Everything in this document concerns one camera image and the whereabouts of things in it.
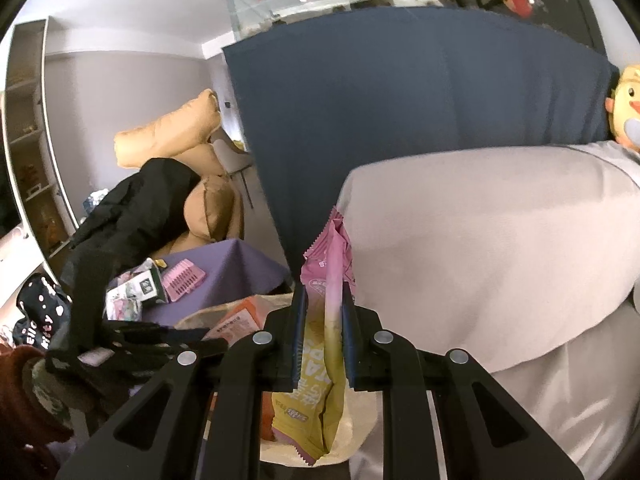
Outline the red sleeve forearm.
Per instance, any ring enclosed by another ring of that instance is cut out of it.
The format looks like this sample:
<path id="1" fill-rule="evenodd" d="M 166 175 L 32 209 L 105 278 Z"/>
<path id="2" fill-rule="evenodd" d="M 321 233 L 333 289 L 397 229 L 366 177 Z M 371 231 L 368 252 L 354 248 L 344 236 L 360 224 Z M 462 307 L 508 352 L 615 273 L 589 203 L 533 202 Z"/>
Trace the red sleeve forearm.
<path id="1" fill-rule="evenodd" d="M 60 463 L 48 445 L 73 431 L 35 393 L 32 372 L 44 355 L 19 346 L 1 355 L 1 478 L 54 479 Z"/>

